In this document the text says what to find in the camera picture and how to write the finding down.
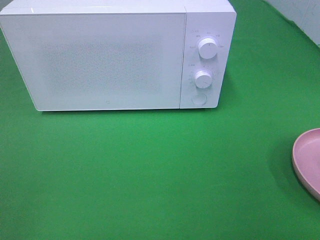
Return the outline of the round white door release button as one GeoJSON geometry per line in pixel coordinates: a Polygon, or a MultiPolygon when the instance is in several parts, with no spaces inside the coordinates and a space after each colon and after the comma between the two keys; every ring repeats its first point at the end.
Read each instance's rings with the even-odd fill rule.
{"type": "Polygon", "coordinates": [[[207,102],[207,96],[203,93],[199,93],[192,97],[192,102],[194,105],[202,106],[207,102]]]}

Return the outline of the white microwave door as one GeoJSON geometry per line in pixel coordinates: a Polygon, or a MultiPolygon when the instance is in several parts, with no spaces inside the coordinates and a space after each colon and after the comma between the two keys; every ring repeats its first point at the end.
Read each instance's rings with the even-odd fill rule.
{"type": "Polygon", "coordinates": [[[0,26],[38,111],[180,106],[183,13],[5,15],[0,26]]]}

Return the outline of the pink round plate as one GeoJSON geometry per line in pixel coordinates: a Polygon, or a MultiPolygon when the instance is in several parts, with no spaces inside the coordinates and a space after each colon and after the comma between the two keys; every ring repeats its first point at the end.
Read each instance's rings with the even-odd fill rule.
{"type": "Polygon", "coordinates": [[[293,169],[306,190],[320,199],[320,129],[302,133],[292,147],[293,169]]]}

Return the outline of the lower white microwave knob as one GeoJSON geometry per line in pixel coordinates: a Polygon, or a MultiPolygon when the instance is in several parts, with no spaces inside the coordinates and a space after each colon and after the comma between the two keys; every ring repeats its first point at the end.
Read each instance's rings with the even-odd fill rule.
{"type": "Polygon", "coordinates": [[[199,89],[209,88],[213,83],[213,74],[208,70],[200,70],[194,75],[194,83],[199,89]]]}

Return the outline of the white microwave knob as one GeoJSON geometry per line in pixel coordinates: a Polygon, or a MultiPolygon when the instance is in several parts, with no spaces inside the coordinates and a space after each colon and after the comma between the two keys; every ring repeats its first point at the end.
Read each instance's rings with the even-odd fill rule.
{"type": "Polygon", "coordinates": [[[200,70],[194,75],[194,83],[199,89],[209,88],[213,83],[213,74],[208,70],[200,70]]]}
{"type": "Polygon", "coordinates": [[[209,60],[217,55],[218,42],[213,36],[205,36],[199,40],[197,48],[199,56],[202,59],[209,60]]]}

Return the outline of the green table cloth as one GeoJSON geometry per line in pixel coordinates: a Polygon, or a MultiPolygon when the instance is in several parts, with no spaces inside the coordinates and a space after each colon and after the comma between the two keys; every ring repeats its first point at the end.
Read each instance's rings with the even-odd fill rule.
{"type": "Polygon", "coordinates": [[[0,40],[3,240],[317,240],[292,147],[320,126],[320,49],[263,0],[214,109],[36,111],[0,40]]]}

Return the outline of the upper white microwave knob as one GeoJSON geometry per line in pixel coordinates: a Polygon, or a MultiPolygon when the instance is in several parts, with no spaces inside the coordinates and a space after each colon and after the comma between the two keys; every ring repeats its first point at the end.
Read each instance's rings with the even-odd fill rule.
{"type": "Polygon", "coordinates": [[[217,55],[218,42],[213,36],[205,36],[199,40],[197,48],[199,56],[202,59],[209,60],[217,55]]]}

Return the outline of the white microwave oven body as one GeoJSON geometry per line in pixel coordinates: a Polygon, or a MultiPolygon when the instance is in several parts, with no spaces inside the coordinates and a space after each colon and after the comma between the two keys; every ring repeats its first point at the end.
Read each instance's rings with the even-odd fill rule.
{"type": "Polygon", "coordinates": [[[218,105],[227,59],[236,23],[236,11],[227,0],[13,0],[4,6],[2,16],[72,14],[185,14],[180,105],[176,109],[215,108],[218,105]],[[200,39],[211,36],[218,43],[217,55],[203,59],[198,53],[200,39]],[[195,74],[212,73],[205,89],[195,85],[195,74]],[[205,94],[204,105],[192,97],[205,94]]]}

